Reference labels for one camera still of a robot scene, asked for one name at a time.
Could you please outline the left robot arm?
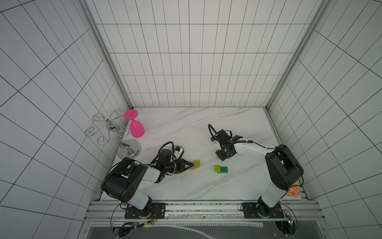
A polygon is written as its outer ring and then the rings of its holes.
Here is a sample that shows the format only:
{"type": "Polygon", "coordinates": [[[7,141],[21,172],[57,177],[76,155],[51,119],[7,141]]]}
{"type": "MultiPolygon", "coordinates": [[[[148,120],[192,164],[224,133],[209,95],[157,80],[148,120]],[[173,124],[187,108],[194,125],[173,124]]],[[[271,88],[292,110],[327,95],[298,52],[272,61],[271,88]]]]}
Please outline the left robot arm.
{"type": "Polygon", "coordinates": [[[101,184],[103,192],[135,209],[142,217],[152,211],[152,198],[138,187],[142,181],[160,183],[166,176],[183,173],[194,164],[182,158],[183,153],[174,149],[161,149],[149,164],[124,158],[109,172],[101,184]]]}

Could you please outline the dark green long lego brick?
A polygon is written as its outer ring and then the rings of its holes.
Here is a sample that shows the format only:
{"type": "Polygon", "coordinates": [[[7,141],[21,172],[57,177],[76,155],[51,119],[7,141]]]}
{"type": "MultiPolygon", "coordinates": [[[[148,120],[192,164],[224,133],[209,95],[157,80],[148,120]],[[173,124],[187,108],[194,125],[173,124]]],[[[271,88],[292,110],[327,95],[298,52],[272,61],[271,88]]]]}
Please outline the dark green long lego brick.
{"type": "Polygon", "coordinates": [[[226,166],[221,166],[220,167],[220,172],[219,173],[228,173],[228,167],[226,166]]]}

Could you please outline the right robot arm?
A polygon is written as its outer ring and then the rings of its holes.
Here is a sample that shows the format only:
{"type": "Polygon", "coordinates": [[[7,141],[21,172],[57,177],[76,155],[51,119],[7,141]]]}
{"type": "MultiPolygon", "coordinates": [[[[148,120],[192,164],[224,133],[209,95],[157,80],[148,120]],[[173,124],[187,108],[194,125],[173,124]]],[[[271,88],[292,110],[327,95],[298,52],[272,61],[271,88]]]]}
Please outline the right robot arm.
{"type": "Polygon", "coordinates": [[[221,161],[237,154],[254,159],[263,159],[267,166],[271,183],[258,200],[258,209],[264,212],[273,210],[290,188],[302,178],[304,171],[291,150],[284,144],[264,146],[229,130],[216,131],[209,125],[211,142],[217,147],[215,154],[221,161]]]}

